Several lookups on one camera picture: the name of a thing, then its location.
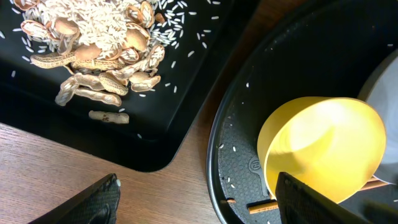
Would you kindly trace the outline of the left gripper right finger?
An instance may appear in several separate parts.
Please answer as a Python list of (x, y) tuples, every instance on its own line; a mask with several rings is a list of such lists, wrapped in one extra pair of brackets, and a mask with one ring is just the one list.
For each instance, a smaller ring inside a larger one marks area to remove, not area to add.
[(283, 224), (367, 223), (286, 172), (280, 172), (276, 198)]

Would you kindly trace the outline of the yellow bowl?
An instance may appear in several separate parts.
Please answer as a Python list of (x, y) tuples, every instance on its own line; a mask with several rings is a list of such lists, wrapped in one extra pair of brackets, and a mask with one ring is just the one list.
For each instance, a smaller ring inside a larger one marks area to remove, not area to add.
[(376, 172), (386, 141), (383, 120), (367, 103), (307, 96), (284, 103), (266, 119), (257, 155), (273, 196), (279, 174), (286, 172), (340, 203)]

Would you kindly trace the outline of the wooden chopstick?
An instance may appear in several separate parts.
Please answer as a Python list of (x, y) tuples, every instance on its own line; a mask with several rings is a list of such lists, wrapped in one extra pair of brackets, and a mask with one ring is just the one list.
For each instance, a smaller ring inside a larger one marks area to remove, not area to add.
[[(388, 183), (383, 182), (375, 177), (371, 177), (368, 182), (360, 189), (360, 191), (383, 187), (385, 185), (388, 185)], [(276, 200), (248, 208), (250, 214), (261, 213), (275, 209), (278, 209), (278, 203)]]

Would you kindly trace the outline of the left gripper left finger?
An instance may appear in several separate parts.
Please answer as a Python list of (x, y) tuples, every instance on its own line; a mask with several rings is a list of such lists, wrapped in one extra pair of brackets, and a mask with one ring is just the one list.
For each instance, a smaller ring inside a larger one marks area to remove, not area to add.
[(121, 182), (108, 174), (30, 224), (115, 224)]

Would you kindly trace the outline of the grey round plate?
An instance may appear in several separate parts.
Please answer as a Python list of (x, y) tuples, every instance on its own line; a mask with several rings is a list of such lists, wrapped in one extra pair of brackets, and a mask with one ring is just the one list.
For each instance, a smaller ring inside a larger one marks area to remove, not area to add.
[(389, 54), (372, 72), (358, 99), (372, 106), (386, 129), (386, 150), (375, 178), (397, 184), (397, 51)]

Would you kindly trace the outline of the round black serving tray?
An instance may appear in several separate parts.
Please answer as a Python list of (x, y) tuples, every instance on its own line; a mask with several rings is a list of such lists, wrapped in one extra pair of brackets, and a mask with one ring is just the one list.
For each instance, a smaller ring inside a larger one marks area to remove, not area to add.
[(396, 48), (395, 0), (308, 1), (283, 19), (246, 60), (215, 116), (206, 173), (220, 221), (279, 223), (278, 210), (248, 210), (270, 200), (256, 149), (265, 120), (299, 97), (357, 97)]

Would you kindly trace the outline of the peanut shells and rice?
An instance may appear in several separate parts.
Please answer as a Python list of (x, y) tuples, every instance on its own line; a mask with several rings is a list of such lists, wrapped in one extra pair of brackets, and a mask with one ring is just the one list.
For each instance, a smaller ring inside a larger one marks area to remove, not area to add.
[(180, 49), (190, 30), (211, 32), (216, 1), (13, 0), (21, 15), (14, 29), (29, 51), (22, 63), (63, 67), (56, 104), (74, 96), (121, 106), (129, 91), (143, 95), (160, 82), (165, 49)]

